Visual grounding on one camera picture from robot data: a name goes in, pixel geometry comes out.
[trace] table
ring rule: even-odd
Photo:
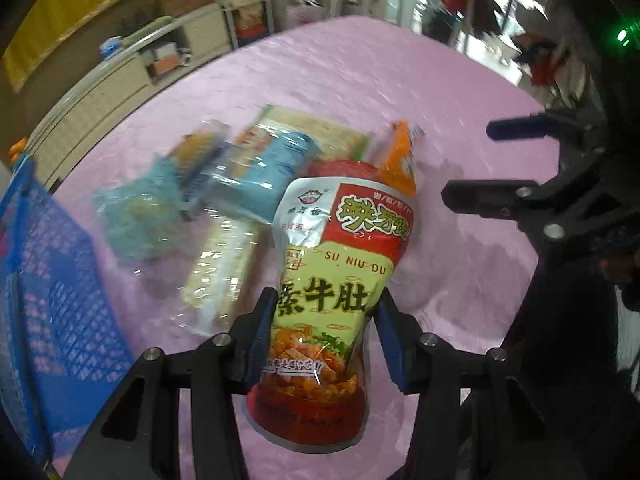
[[[537,139],[494,143],[487,121],[540,109],[529,95],[444,45],[370,18],[351,16],[272,36],[185,76],[132,113],[72,171],[56,198],[93,237],[98,266],[115,315],[134,354],[149,346],[167,353],[201,340],[168,320],[178,301],[171,286],[145,285],[118,266],[95,219],[97,189],[122,184],[166,154],[205,118],[236,132],[265,103],[309,111],[376,134],[372,151],[400,118],[427,138],[416,153],[417,221],[407,254],[390,282],[401,310],[457,348],[486,352],[504,337],[526,291],[536,255],[512,222],[457,216],[440,191],[452,178],[533,178],[556,174],[558,145]],[[268,262],[276,262],[276,256]],[[274,285],[265,264],[253,297]],[[376,332],[370,330],[370,415],[362,441],[330,455],[304,455],[255,433],[235,399],[239,433],[254,479],[380,480],[405,459],[417,396],[391,383]],[[188,440],[189,417],[181,417]],[[183,478],[193,478],[189,444]]]

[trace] plastic wrapper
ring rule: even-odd
[[[330,160],[315,162],[306,172],[306,176],[352,176],[366,180],[378,180],[378,168],[360,160]]]
[[[219,157],[220,146],[225,143],[229,127],[215,120],[202,121],[200,127],[185,135],[169,157],[174,160],[175,173],[181,188],[190,184],[200,171]]]
[[[287,28],[324,20],[324,7],[315,0],[296,0],[297,5],[287,7]]]
[[[264,28],[262,2],[239,7],[236,18],[236,28],[240,31],[255,30],[256,27]]]
[[[205,213],[210,219],[206,240],[180,288],[182,303],[172,319],[193,333],[211,336],[233,325],[265,228],[212,210]]]
[[[271,224],[287,186],[317,154],[306,134],[253,126],[202,171],[199,200],[232,216]]]
[[[170,158],[156,159],[132,182],[97,193],[97,215],[118,259],[143,260],[183,248],[181,199]]]
[[[273,223],[284,269],[269,356],[247,397],[268,439],[303,452],[357,442],[367,413],[364,328],[406,249],[409,200],[343,176],[287,188]]]
[[[311,137],[321,160],[360,160],[370,137],[348,126],[282,106],[266,105],[255,125],[266,130],[296,131]]]
[[[407,121],[398,121],[394,126],[391,146],[380,162],[376,180],[415,196],[414,144],[424,137],[419,126],[410,126]]]

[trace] shelf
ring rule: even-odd
[[[233,10],[239,10],[242,9],[243,7],[248,7],[250,5],[253,4],[262,4],[264,2],[266,2],[267,0],[255,0],[254,2],[248,3],[246,5],[240,6],[240,7],[225,7],[225,6],[220,6],[220,9],[222,10],[226,10],[227,12],[232,12]]]
[[[83,96],[66,111],[65,117],[31,150],[35,156],[36,177],[49,188],[64,178],[75,165],[121,120],[199,66],[230,51],[228,43],[214,47],[194,58],[188,66],[178,66],[151,81],[140,53],[134,53],[127,64],[103,80],[93,95]]]
[[[153,41],[162,38],[172,30],[181,28],[186,23],[197,20],[199,17],[209,14],[210,12],[215,12],[216,10],[221,10],[220,6],[218,4],[210,4],[175,18],[171,23],[150,32],[147,36],[141,38],[136,43],[124,48],[114,54],[114,56],[111,56],[109,59],[105,59],[98,66],[92,68],[80,81],[73,85],[73,87],[71,87],[71,89],[66,92],[55,105],[53,105],[47,115],[45,115],[34,128],[29,136],[27,144],[28,149],[37,149],[41,138],[44,138],[44,136],[53,129],[62,116],[71,109],[82,98],[82,96],[87,94],[87,92],[92,87],[96,86],[102,79],[114,72],[120,65],[126,63],[134,53],[142,50]]]

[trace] red and yellow snack package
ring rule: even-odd
[[[396,123],[393,143],[379,164],[380,182],[407,196],[415,196],[414,143],[423,136],[419,126],[410,127],[407,121]]]
[[[273,221],[284,270],[270,352],[247,396],[267,438],[307,452],[357,441],[367,413],[364,328],[413,224],[409,199],[378,182],[289,185]]]
[[[353,178],[364,178],[380,182],[378,179],[378,168],[368,162],[360,160],[328,160],[326,162],[318,160],[309,165],[306,176],[352,176]]]

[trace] blue basket mesh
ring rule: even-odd
[[[40,463],[73,451],[132,364],[89,236],[31,178],[27,159],[0,203],[0,400]]]

